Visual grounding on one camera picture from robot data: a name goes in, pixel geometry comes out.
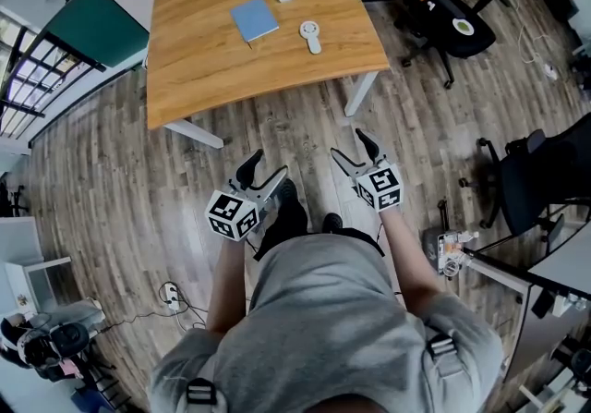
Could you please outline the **person's grey shirt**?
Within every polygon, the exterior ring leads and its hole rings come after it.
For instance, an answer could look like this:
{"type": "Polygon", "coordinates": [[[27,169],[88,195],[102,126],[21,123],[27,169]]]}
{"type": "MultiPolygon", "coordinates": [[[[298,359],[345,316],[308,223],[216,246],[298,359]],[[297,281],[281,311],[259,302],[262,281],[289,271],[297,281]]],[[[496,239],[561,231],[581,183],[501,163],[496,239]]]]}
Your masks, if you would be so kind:
{"type": "Polygon", "coordinates": [[[308,235],[265,255],[249,313],[224,337],[190,330],[161,360],[151,411],[187,411],[187,385],[204,378],[224,413],[304,413],[343,395],[385,413],[477,413],[502,361],[497,333],[457,296],[415,316],[371,245],[308,235]]]}

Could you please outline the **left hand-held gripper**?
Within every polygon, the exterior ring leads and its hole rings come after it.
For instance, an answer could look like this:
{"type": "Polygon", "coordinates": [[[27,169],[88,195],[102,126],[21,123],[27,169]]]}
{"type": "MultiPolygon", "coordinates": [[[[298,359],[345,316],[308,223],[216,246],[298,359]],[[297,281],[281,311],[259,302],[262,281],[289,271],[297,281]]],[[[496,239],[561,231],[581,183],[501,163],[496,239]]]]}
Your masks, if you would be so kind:
{"type": "Polygon", "coordinates": [[[238,242],[259,230],[269,211],[269,201],[288,172],[284,165],[260,186],[251,188],[263,154],[262,149],[257,149],[247,155],[235,170],[236,181],[231,180],[222,190],[212,193],[204,215],[213,233],[238,242]]]}

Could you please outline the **person's left black shoe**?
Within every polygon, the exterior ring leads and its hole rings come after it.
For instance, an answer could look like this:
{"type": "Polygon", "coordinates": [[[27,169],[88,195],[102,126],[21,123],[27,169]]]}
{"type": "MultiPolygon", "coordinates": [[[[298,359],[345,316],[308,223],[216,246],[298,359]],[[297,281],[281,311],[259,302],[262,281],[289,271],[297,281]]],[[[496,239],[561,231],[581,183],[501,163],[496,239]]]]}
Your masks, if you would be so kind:
{"type": "Polygon", "coordinates": [[[290,178],[286,178],[278,187],[276,199],[280,208],[299,203],[296,185],[290,178]]]}

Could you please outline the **white cabinet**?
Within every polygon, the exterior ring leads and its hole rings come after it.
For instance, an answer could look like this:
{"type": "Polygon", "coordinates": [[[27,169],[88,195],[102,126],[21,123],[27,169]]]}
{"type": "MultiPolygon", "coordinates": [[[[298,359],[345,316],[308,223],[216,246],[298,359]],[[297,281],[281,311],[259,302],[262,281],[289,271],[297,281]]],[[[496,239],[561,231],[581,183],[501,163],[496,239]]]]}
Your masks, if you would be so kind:
{"type": "Polygon", "coordinates": [[[70,257],[46,260],[34,217],[0,217],[0,315],[27,319],[58,306],[48,272],[70,257]]]}

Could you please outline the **green partition panel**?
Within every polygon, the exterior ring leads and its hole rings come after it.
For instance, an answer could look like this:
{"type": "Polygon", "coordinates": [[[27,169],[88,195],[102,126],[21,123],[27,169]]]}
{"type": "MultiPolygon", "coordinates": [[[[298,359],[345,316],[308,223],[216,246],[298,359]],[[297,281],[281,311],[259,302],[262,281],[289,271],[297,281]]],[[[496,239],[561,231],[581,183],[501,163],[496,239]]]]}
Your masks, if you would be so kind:
{"type": "Polygon", "coordinates": [[[115,0],[70,0],[46,30],[93,61],[116,67],[144,50],[149,33],[115,0]]]}

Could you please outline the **white handheld fan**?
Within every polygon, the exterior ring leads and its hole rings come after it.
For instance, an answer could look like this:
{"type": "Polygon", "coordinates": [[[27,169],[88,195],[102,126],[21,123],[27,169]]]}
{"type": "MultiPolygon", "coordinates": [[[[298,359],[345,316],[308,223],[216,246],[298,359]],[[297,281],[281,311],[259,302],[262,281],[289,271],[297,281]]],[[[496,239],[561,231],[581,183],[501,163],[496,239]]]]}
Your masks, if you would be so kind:
{"type": "Polygon", "coordinates": [[[313,55],[321,53],[320,26],[315,21],[307,20],[302,22],[299,27],[299,34],[307,42],[308,50],[313,55]]]}

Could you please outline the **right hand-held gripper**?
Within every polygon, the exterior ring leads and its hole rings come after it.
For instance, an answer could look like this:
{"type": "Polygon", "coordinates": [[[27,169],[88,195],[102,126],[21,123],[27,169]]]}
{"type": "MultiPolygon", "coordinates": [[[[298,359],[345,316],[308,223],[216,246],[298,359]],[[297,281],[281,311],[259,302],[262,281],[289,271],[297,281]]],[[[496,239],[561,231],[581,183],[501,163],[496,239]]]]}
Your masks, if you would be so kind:
{"type": "Polygon", "coordinates": [[[369,169],[367,163],[356,164],[335,148],[331,148],[332,159],[356,182],[358,196],[376,213],[401,205],[404,184],[398,166],[388,162],[388,155],[377,137],[361,128],[356,128],[355,133],[364,145],[373,167],[369,169]]]}

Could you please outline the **blue notebook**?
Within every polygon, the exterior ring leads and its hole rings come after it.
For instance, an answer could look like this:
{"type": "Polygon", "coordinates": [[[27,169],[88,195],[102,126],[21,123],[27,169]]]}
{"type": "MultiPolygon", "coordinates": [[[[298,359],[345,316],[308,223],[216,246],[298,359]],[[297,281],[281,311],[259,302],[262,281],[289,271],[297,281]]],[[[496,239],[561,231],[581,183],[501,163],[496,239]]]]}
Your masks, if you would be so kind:
{"type": "Polygon", "coordinates": [[[279,29],[265,0],[248,0],[230,10],[241,37],[247,44],[279,29]]]}

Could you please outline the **grey box with clutter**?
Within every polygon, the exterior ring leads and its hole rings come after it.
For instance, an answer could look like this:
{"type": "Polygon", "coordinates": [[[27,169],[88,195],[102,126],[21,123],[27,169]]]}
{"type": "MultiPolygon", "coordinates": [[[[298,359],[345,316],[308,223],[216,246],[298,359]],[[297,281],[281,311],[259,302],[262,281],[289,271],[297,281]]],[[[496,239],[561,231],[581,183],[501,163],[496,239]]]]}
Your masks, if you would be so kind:
{"type": "Polygon", "coordinates": [[[479,238],[478,231],[449,231],[437,239],[437,271],[448,280],[462,269],[466,253],[464,246],[479,238]]]}

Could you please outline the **black metal railing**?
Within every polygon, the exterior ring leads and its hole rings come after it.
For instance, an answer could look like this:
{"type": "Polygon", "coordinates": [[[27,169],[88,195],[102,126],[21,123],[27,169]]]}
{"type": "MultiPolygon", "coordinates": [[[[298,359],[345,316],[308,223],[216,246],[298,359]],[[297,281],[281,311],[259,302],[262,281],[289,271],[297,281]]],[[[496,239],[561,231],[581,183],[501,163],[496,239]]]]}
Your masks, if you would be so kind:
{"type": "Polygon", "coordinates": [[[52,33],[37,33],[0,11],[0,139],[23,139],[31,126],[49,122],[58,98],[104,70],[52,33]]]}

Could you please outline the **round wooden table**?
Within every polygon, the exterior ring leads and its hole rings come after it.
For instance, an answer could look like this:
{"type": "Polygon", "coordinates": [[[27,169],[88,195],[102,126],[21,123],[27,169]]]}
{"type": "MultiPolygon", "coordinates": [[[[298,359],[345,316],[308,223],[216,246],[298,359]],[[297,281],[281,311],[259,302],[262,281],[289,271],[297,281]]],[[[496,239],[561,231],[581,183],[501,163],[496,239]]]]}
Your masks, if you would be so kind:
{"type": "Polygon", "coordinates": [[[248,0],[154,0],[147,61],[147,125],[221,148],[192,124],[199,112],[254,96],[347,76],[356,78],[344,112],[353,115],[389,61],[361,0],[265,0],[279,29],[251,44],[230,10],[248,0]],[[320,26],[321,53],[300,36],[320,26]]]}

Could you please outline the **grey office desk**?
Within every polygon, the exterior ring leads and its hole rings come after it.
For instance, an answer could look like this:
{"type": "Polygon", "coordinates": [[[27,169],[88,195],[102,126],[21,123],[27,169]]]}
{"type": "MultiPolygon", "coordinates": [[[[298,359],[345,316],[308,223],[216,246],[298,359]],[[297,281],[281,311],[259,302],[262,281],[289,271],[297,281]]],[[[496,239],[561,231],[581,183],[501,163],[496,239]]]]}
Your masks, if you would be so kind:
{"type": "Polygon", "coordinates": [[[548,354],[591,309],[591,222],[528,270],[478,256],[467,263],[518,297],[513,344],[501,367],[507,382],[548,354]]]}

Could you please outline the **person's left forearm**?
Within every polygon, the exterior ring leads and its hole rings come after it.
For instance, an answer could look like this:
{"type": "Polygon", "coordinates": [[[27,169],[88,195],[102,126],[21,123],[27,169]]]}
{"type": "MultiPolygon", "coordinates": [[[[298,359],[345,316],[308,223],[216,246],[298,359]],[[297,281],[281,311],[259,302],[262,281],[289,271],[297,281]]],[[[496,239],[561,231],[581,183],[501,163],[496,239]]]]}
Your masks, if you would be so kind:
{"type": "Polygon", "coordinates": [[[227,334],[246,316],[245,242],[226,239],[215,266],[206,329],[227,334]]]}

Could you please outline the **black office chair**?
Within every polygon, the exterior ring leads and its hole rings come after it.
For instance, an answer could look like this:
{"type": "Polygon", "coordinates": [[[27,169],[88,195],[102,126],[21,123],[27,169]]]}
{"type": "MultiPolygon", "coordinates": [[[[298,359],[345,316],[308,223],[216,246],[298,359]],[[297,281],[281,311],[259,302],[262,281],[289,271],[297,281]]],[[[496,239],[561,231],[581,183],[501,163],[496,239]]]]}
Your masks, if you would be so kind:
{"type": "Polygon", "coordinates": [[[0,217],[20,217],[20,212],[28,212],[29,208],[21,206],[19,203],[23,185],[19,185],[15,192],[10,193],[6,183],[0,181],[0,217]]]}
{"type": "Polygon", "coordinates": [[[459,186],[492,193],[490,216],[481,227],[491,228],[502,215],[517,237],[536,225],[548,226],[542,213],[551,205],[586,206],[591,217],[591,113],[556,136],[537,129],[514,140],[503,157],[491,140],[480,138],[476,144],[488,149],[490,163],[477,180],[462,177],[459,186]]]}
{"type": "MultiPolygon", "coordinates": [[[[395,20],[398,29],[407,28],[413,35],[423,38],[425,43],[413,50],[401,61],[403,67],[410,67],[412,60],[424,51],[435,49],[447,72],[444,88],[449,90],[454,83],[454,75],[449,58],[467,59],[486,51],[496,41],[492,28],[479,16],[479,12],[493,0],[478,0],[469,6],[462,0],[403,0],[404,10],[395,20]],[[435,7],[428,10],[428,1],[435,7]],[[472,36],[464,36],[452,25],[454,18],[465,18],[475,28],[472,36]]],[[[509,0],[499,0],[509,7],[509,0]]]]}

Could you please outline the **person's black trousers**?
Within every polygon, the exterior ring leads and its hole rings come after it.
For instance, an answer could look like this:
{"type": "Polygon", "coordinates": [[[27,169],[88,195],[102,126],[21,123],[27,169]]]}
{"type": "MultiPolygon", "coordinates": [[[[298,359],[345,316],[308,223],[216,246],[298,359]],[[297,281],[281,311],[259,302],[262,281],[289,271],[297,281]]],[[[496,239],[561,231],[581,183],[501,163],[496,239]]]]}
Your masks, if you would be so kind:
{"type": "MultiPolygon", "coordinates": [[[[308,216],[302,204],[280,208],[274,223],[266,230],[260,243],[259,250],[254,256],[255,261],[260,261],[264,255],[275,246],[295,237],[308,236],[308,216]]],[[[367,242],[374,247],[381,257],[385,254],[379,244],[368,234],[352,227],[343,227],[337,234],[339,236],[352,237],[367,242]]]]}

